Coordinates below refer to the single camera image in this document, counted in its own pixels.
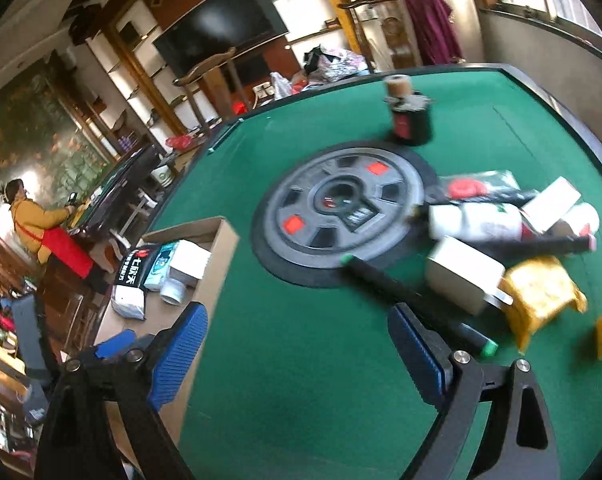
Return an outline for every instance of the purple towel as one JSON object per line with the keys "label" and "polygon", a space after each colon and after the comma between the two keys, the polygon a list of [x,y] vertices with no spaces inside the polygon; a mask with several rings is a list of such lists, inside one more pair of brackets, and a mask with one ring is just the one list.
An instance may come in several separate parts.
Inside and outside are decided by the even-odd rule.
{"label": "purple towel", "polygon": [[449,21],[452,9],[445,0],[405,0],[424,65],[447,64],[463,57]]}

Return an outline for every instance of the tv screen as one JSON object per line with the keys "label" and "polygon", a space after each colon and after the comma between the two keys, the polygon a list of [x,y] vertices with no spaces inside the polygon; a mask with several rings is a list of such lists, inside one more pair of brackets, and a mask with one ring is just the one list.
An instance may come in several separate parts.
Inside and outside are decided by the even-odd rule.
{"label": "tv screen", "polygon": [[205,0],[154,40],[175,73],[235,46],[244,52],[287,32],[271,0]]}

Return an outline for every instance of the woman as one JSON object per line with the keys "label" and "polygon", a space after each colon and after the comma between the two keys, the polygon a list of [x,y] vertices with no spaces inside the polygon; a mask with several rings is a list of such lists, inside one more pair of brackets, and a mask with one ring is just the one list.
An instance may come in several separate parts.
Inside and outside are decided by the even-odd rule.
{"label": "woman", "polygon": [[5,186],[5,202],[10,205],[14,230],[23,246],[36,254],[42,264],[50,259],[62,262],[94,292],[105,295],[109,286],[105,281],[105,271],[61,227],[74,213],[74,206],[46,211],[27,198],[27,194],[20,178],[9,181]]}

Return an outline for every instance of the black hair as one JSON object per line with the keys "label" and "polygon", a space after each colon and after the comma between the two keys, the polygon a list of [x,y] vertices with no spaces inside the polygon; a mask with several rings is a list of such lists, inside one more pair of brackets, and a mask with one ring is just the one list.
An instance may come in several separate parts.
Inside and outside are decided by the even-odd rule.
{"label": "black hair", "polygon": [[6,204],[12,205],[21,186],[23,186],[23,181],[20,178],[15,178],[5,185],[3,199],[5,200]]}

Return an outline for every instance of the brown tape roll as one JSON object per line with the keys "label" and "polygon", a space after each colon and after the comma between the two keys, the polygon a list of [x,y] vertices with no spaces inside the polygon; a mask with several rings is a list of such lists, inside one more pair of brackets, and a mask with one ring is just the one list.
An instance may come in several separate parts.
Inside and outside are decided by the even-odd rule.
{"label": "brown tape roll", "polygon": [[412,95],[412,80],[406,75],[389,75],[383,79],[385,90],[389,97]]}

